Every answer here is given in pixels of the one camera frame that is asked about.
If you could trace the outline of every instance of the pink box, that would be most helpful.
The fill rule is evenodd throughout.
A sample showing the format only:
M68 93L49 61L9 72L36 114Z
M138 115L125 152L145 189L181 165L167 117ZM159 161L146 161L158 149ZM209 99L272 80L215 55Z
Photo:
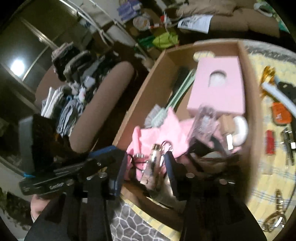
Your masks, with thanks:
M212 78L212 73L225 75ZM198 62L195 81L187 105L191 116L195 116L201 104L212 106L218 115L245 113L245 97L239 58L202 58Z

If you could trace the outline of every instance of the orange tag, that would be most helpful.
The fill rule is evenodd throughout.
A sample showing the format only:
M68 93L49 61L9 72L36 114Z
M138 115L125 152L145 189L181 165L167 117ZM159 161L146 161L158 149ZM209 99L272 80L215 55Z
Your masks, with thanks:
M276 125L286 125L292 121L291 113L280 102L272 104L272 117Z

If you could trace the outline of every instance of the gray patterned fabric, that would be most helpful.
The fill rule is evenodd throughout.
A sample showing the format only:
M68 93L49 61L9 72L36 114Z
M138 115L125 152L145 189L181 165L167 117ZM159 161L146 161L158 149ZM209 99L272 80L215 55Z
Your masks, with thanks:
M159 231L152 228L122 199L107 204L110 229L114 241L167 241Z

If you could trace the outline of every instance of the yellow bag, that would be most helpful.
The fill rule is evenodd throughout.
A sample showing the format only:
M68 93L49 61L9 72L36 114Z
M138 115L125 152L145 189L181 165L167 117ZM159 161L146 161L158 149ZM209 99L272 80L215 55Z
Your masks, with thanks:
M156 37L152 42L157 48L166 49L171 46L177 45L178 35L176 33L166 32L158 37Z

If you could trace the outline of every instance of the red lighter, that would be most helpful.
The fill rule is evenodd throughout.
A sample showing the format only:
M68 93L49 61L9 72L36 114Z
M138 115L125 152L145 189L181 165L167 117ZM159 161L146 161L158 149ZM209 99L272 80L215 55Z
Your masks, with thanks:
M266 131L266 149L267 155L275 155L275 133L272 130Z

